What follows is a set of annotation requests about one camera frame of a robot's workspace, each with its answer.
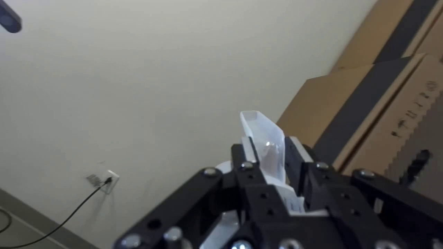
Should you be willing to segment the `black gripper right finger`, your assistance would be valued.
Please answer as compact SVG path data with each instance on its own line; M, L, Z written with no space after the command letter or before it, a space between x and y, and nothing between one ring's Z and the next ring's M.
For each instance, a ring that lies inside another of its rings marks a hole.
M302 212L290 214L288 227L295 232L357 232L364 229L361 194L347 178L329 165L315 162L300 142L285 139L285 171L289 186L302 200Z

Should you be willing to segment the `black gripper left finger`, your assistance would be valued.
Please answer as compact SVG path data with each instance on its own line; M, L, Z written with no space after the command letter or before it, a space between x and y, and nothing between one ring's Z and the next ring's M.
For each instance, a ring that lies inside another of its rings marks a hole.
M290 218L274 186L266 183L260 169L246 162L239 144L231 147L235 185L239 189L239 230L228 243L230 249L281 249L293 240Z

